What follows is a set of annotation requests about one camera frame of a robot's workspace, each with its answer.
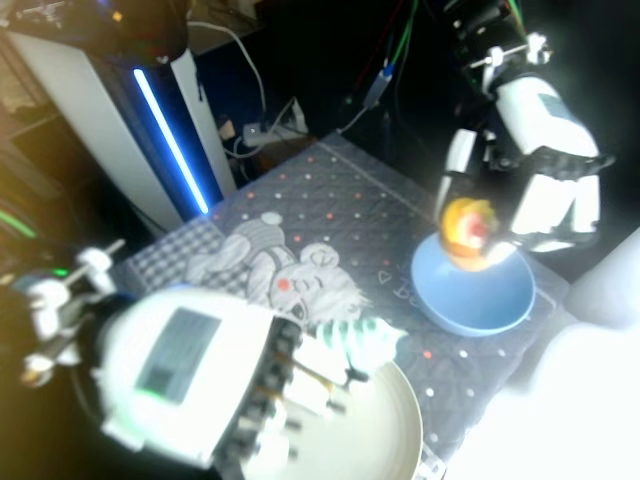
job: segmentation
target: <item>blue bowl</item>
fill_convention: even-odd
[[[465,337],[515,327],[535,300],[533,275],[518,252],[481,272],[466,272],[451,263],[437,234],[416,250],[411,277],[422,311],[444,330]]]

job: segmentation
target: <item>glowing blue light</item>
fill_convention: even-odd
[[[164,118],[162,110],[160,110],[160,106],[158,105],[158,101],[156,100],[153,91],[151,90],[151,86],[149,82],[147,82],[147,77],[144,76],[144,72],[139,68],[133,71],[133,75],[136,77],[136,81],[138,82],[138,86],[140,90],[142,90],[142,94],[144,98],[147,100],[149,104],[149,108],[151,108],[151,112],[160,127],[160,131],[164,136],[169,148],[171,149],[171,153],[173,153],[173,157],[176,159],[176,163],[184,176],[184,179],[187,181],[187,185],[189,186],[189,190],[193,195],[196,203],[198,204],[198,208],[203,214],[209,212],[209,207],[207,206],[207,202],[205,202],[204,197],[202,196],[202,192],[198,188],[198,184],[196,183],[195,178],[193,178],[193,174],[189,169],[189,165],[187,165],[186,160],[182,156],[182,152],[178,147],[178,143],[176,139],[173,137],[173,133],[171,133],[171,129],[169,128],[169,124],[167,124],[167,120]]]

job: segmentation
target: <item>white robotic hand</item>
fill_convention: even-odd
[[[484,66],[483,93],[490,108],[484,112],[482,128],[456,132],[435,208],[443,246],[465,269],[487,268],[516,248],[548,252],[590,243],[596,235],[598,173],[613,158],[600,154],[589,131],[553,87],[523,68],[549,59],[543,36],[531,34],[528,40],[506,52],[494,47],[485,60],[471,65]],[[519,52],[526,52],[524,62]],[[479,193],[471,186],[469,170],[475,161],[486,163],[489,171],[519,168],[526,175],[521,198],[510,202],[506,214],[493,208],[496,192]],[[489,204],[461,203],[459,197]],[[465,228],[480,233],[474,236]]]

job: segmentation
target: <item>cartoon bear print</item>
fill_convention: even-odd
[[[263,213],[238,225],[211,255],[192,257],[185,280],[199,284],[214,273],[248,270],[245,295],[305,326],[332,320],[357,320],[367,300],[340,256],[325,243],[312,243],[300,258],[285,245],[282,217]]]

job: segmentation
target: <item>gray tablecloth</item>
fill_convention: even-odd
[[[190,282],[306,322],[373,314],[408,331],[396,362],[422,411],[421,478],[442,474],[440,460],[481,418],[567,289],[530,260],[539,295],[526,322],[481,339],[442,331],[417,308],[408,272],[434,231],[430,195],[337,134],[212,210],[120,265],[120,286],[144,294]]]

